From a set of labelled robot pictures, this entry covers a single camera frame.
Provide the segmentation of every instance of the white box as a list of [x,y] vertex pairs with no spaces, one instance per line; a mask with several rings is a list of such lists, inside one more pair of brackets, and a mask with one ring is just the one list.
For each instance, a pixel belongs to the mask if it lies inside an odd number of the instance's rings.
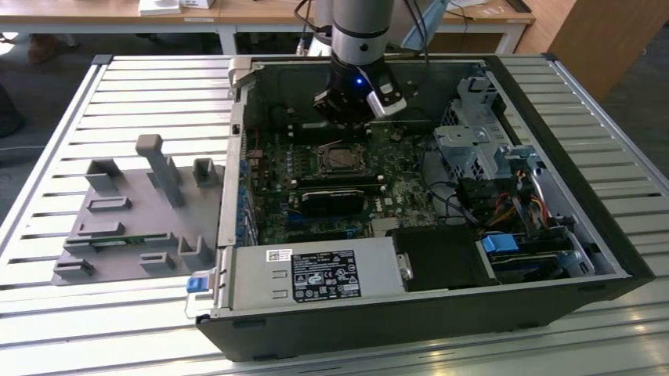
[[180,4],[177,0],[138,0],[140,16],[172,13],[180,13]]
[[180,0],[180,6],[185,8],[208,9],[213,4],[213,0]]

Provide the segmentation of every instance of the motherboard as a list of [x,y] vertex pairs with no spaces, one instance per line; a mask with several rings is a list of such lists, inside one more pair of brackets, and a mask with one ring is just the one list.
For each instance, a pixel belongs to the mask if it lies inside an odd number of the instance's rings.
[[364,138],[323,144],[272,134],[248,153],[257,243],[383,237],[438,221],[419,164],[426,135],[371,124]]

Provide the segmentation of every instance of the barcode sticker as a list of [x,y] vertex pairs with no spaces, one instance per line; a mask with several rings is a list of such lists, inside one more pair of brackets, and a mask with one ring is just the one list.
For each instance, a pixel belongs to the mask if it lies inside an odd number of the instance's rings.
[[271,261],[291,261],[291,249],[269,249],[267,251],[267,262]]

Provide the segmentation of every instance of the power supply label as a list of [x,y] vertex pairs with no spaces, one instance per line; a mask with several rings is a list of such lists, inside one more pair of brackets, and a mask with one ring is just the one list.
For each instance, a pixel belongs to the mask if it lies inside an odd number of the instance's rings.
[[361,296],[352,250],[292,255],[291,268],[297,303]]

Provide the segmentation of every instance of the metal slotted table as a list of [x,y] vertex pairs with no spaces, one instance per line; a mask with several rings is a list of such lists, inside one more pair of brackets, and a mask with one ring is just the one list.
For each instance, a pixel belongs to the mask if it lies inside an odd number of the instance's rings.
[[[177,165],[224,163],[224,56],[94,63],[0,228],[0,374],[641,374],[667,372],[666,180],[558,62],[503,56],[522,90],[647,261],[657,280],[548,327],[295,359],[232,363],[184,315],[185,277],[52,287],[90,158],[145,168],[141,133]],[[531,142],[512,114],[520,141]]]

